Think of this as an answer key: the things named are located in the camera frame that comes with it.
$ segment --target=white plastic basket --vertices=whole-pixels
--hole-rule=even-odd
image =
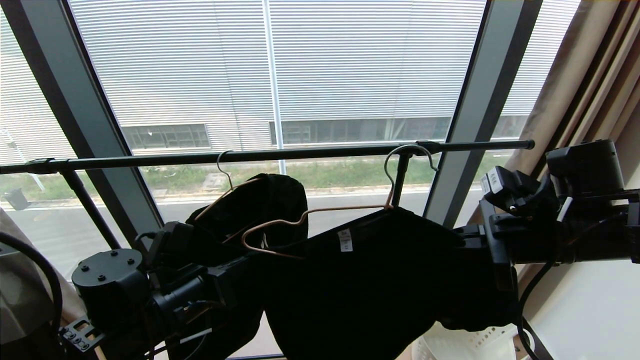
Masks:
[[[412,360],[515,360],[513,336],[517,332],[514,325],[477,332],[452,331],[437,322],[413,342]],[[525,333],[533,348],[531,335],[526,330]]]

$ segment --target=corrugated metal wall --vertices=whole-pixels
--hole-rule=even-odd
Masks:
[[[484,8],[482,0],[270,3],[284,121],[451,116]],[[503,115],[531,111],[578,3],[545,0]],[[70,4],[122,126],[206,124],[214,150],[272,147],[261,0]],[[27,159],[72,157],[4,17],[1,25],[0,126]],[[0,161],[20,160],[0,146]]]

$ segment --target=clothes hanger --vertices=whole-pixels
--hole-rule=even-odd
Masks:
[[[247,244],[246,238],[247,238],[247,236],[249,234],[251,234],[251,233],[253,233],[253,232],[255,232],[255,231],[259,230],[259,229],[263,229],[263,228],[265,228],[267,226],[271,226],[271,225],[275,225],[275,224],[285,224],[285,225],[292,225],[292,226],[300,225],[307,219],[309,214],[318,213],[320,211],[376,209],[376,208],[392,209],[393,205],[391,205],[391,198],[393,196],[394,189],[396,188],[396,182],[394,181],[393,177],[389,174],[389,171],[388,171],[388,168],[387,168],[387,164],[389,163],[389,159],[391,158],[392,155],[396,154],[400,150],[409,149],[409,148],[417,149],[417,150],[423,152],[429,158],[429,166],[435,172],[438,172],[438,168],[433,166],[433,158],[431,157],[431,153],[425,147],[420,146],[418,144],[412,144],[412,143],[406,144],[406,145],[401,145],[401,146],[396,147],[395,149],[391,150],[391,152],[387,155],[387,158],[385,159],[385,174],[387,175],[389,181],[391,182],[391,190],[389,190],[389,195],[387,196],[387,201],[384,204],[382,204],[382,205],[363,205],[363,206],[342,206],[342,207],[338,207],[338,208],[313,209],[313,210],[307,210],[304,213],[302,213],[302,216],[296,222],[290,222],[290,221],[286,221],[286,220],[282,220],[282,219],[276,219],[276,220],[268,221],[268,222],[265,222],[265,223],[260,224],[260,225],[256,225],[256,226],[246,230],[242,235],[242,239],[241,239],[242,245],[244,247],[246,247],[247,249],[254,250],[254,251],[257,251],[257,252],[263,252],[263,253],[266,253],[266,254],[282,256],[284,258],[304,259],[304,258],[302,258],[300,256],[282,254],[280,252],[275,252],[275,251],[268,250],[268,249],[260,249],[260,248],[257,248],[257,247],[252,247],[251,245]]]
[[[225,175],[227,176],[227,179],[229,180],[229,190],[225,191],[225,192],[224,192],[222,195],[220,195],[220,197],[218,197],[214,202],[212,202],[212,203],[211,203],[211,204],[209,204],[206,208],[204,208],[204,210],[202,210],[202,212],[200,212],[200,213],[198,214],[198,216],[196,216],[196,218],[194,219],[194,221],[198,221],[198,219],[199,219],[199,218],[201,218],[201,217],[202,217],[202,215],[204,215],[207,211],[209,211],[211,208],[213,208],[213,206],[214,206],[214,205],[216,205],[216,204],[217,204],[217,203],[218,203],[222,198],[224,198],[225,196],[227,196],[230,192],[234,191],[235,189],[239,188],[240,186],[244,186],[244,185],[247,185],[247,184],[250,184],[250,183],[254,183],[254,182],[256,182],[256,181],[260,180],[260,179],[251,179],[251,180],[247,180],[247,181],[243,182],[242,184],[240,184],[240,185],[238,185],[238,186],[234,187],[233,183],[231,182],[231,175],[230,175],[228,172],[226,172],[226,171],[224,171],[224,170],[222,170],[222,169],[220,168],[220,158],[221,158],[224,154],[226,154],[226,153],[228,153],[228,152],[230,152],[230,151],[233,151],[233,150],[225,150],[225,151],[221,152],[221,153],[218,155],[218,159],[216,160],[216,166],[218,167],[218,170],[220,170],[220,172],[221,172],[221,173],[225,174]],[[230,237],[229,237],[229,238],[227,238],[225,241],[223,241],[223,243],[224,243],[224,242],[227,242],[229,239],[231,239],[231,237],[233,237],[233,236],[235,236],[235,235],[236,235],[236,234],[234,234],[234,235],[230,236]]]

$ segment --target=gray pavement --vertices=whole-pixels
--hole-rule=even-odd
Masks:
[[[466,222],[480,198],[480,191],[472,190],[461,211],[460,219]],[[401,207],[422,214],[428,193],[404,193]],[[310,197],[310,209],[337,206],[382,204],[386,194],[373,195],[323,195]],[[164,221],[184,221],[193,210],[206,202],[174,202],[159,204]],[[36,248],[67,278],[78,261],[100,251],[108,250],[106,242],[82,207],[32,208],[22,211],[6,209],[13,221],[22,229]],[[99,208],[102,216],[123,246],[128,246],[124,236],[106,208]],[[312,213],[309,217],[309,236],[319,234],[335,226],[356,219],[377,209],[358,209]]]

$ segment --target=grass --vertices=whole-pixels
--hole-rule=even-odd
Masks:
[[[494,158],[491,154],[484,157],[480,164],[476,179],[495,165],[503,165],[508,157]],[[440,157],[434,156],[434,165]],[[304,184],[306,189],[376,186],[387,185],[389,181],[383,169],[384,158],[353,158],[336,161],[307,161],[287,164],[287,173]],[[395,178],[397,159],[389,161],[389,173]],[[254,165],[229,165],[224,169],[232,174],[235,184],[241,183],[251,176],[261,172],[277,173],[275,162]],[[141,168],[147,185],[152,190],[166,189],[168,195],[202,192],[202,183],[207,174],[217,174],[215,166],[179,165],[172,167]],[[78,173],[92,196],[97,196],[86,172]],[[413,158],[405,177],[405,184],[429,184],[433,181],[434,172],[428,166],[425,158]],[[31,176],[27,174],[1,175],[0,195],[7,191],[21,188],[27,200],[60,200],[73,199],[75,195],[67,186],[61,175],[38,176],[45,187],[41,191]],[[218,191],[228,188],[226,182]]]

